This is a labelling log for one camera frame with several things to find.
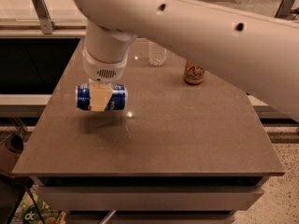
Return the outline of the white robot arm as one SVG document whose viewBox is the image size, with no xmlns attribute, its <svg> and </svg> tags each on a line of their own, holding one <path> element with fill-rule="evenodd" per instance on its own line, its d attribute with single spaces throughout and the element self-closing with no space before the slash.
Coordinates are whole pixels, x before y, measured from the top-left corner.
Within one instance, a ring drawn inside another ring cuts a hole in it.
<svg viewBox="0 0 299 224">
<path fill-rule="evenodd" d="M 144 37 L 299 120 L 296 23 L 194 0 L 74 2 L 88 20 L 83 63 L 91 79 L 119 79 L 130 45 Z"/>
</svg>

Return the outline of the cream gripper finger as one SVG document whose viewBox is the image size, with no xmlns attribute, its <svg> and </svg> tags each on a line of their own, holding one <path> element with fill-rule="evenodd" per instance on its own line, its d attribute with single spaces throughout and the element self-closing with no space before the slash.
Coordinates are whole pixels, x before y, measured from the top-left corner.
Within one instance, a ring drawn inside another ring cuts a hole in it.
<svg viewBox="0 0 299 224">
<path fill-rule="evenodd" d="M 90 79 L 89 88 L 91 111 L 104 111 L 113 94 L 112 85 Z"/>
</svg>

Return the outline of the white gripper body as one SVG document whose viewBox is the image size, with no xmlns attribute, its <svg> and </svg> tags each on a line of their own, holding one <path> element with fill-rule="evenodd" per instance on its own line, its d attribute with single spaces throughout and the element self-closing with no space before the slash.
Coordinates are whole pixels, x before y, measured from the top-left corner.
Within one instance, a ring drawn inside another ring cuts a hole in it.
<svg viewBox="0 0 299 224">
<path fill-rule="evenodd" d="M 83 69 L 87 76 L 98 82 L 113 82 L 119 80 L 127 64 L 128 52 L 124 58 L 116 63 L 105 63 L 96 60 L 86 49 L 82 51 Z"/>
</svg>

